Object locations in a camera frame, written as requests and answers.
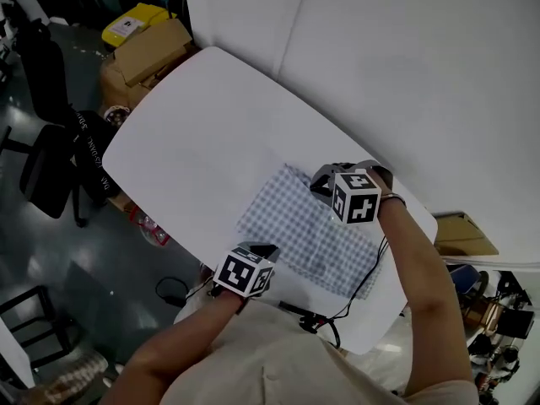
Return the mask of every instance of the hand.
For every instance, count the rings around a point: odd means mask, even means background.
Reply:
[[[219,292],[219,295],[216,297],[216,299],[237,302],[239,307],[244,304],[245,300],[244,297],[242,297],[241,295],[234,293],[230,289],[226,289],[225,287],[223,287],[223,289]]]
[[[392,193],[390,189],[388,189],[388,186],[386,183],[381,179],[381,176],[377,174],[373,168],[369,168],[367,170],[370,177],[375,180],[375,183],[381,188],[381,195],[386,195],[387,193]]]

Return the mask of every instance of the forearm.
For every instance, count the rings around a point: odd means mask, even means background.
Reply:
[[[128,365],[175,379],[200,359],[240,305],[236,295],[223,292],[185,320],[153,336],[135,352]]]
[[[211,303],[139,348],[100,405],[157,405],[170,384],[201,359],[238,311],[238,296],[223,292]]]
[[[379,222],[388,239],[411,311],[448,305],[459,314],[456,292],[446,265],[403,204],[381,204]]]

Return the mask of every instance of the checkered cloth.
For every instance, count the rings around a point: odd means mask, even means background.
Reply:
[[[310,183],[310,177],[284,165],[257,194],[236,229],[246,240],[276,245],[281,249],[279,262],[350,298],[375,265],[378,246],[358,229],[335,223],[331,209],[311,195]],[[357,298],[367,297],[376,270]]]

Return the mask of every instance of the desk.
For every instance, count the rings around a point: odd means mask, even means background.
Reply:
[[[236,221],[283,163],[313,175],[324,164],[364,159],[372,157],[305,102],[209,47],[144,98],[112,140],[103,164],[159,226],[215,268],[241,239]],[[433,241],[435,219],[399,181],[394,190]],[[363,231],[379,245],[378,223],[363,225]],[[268,297],[326,316],[347,303],[279,264]],[[336,323],[342,346],[367,352],[405,305],[387,251],[368,298],[355,301],[350,316]]]

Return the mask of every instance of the person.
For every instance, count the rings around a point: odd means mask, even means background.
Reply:
[[[390,193],[370,173],[383,194]],[[377,386],[287,312],[251,300],[237,316],[242,298],[225,290],[141,346],[102,405],[477,405],[461,312],[444,262],[398,198],[381,203],[379,221],[412,313],[413,366],[403,398]]]

